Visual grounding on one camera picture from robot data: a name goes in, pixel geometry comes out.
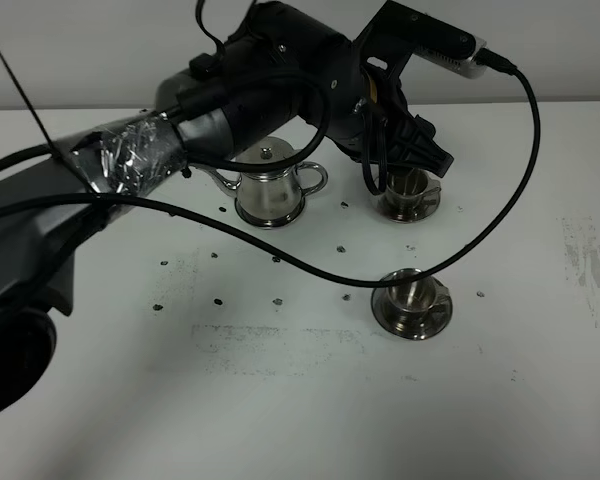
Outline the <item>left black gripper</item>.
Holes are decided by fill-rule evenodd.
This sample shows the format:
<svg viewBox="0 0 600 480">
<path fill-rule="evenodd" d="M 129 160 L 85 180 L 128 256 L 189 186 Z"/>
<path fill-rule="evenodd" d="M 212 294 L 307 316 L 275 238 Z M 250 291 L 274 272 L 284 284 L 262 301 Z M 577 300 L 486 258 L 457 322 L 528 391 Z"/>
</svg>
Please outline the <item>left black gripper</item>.
<svg viewBox="0 0 600 480">
<path fill-rule="evenodd" d="M 300 117 L 317 135 L 290 164 L 307 158 L 323 138 L 346 155 L 369 163 L 379 146 L 372 122 L 369 79 L 353 43 L 330 27 L 280 1 L 252 2 L 238 29 L 216 40 L 212 54 L 189 63 L 197 81 L 189 97 L 189 117 L 220 115 L 221 130 L 190 140 L 194 165 L 227 165 L 258 140 Z M 388 170 L 419 169 L 444 176 L 453 156 L 435 141 L 436 129 L 408 109 L 400 75 L 409 57 L 378 57 L 369 64 L 376 104 L 386 121 Z"/>
</svg>

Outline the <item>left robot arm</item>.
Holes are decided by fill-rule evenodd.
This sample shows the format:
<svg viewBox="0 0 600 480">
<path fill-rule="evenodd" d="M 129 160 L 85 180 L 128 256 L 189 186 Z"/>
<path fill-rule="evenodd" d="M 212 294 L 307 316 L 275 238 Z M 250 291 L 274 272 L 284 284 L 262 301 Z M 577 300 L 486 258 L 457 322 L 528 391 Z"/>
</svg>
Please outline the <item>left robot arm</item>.
<svg viewBox="0 0 600 480">
<path fill-rule="evenodd" d="M 294 118 L 365 171 L 443 176 L 452 156 L 412 115 L 401 73 L 412 56 L 454 71 L 476 39 L 394 1 L 355 39 L 280 1 L 252 3 L 237 31 L 164 80 L 151 110 L 0 159 L 0 412 L 53 357 L 51 310 L 73 309 L 74 253 L 176 173 L 248 171 L 242 153 Z"/>
</svg>

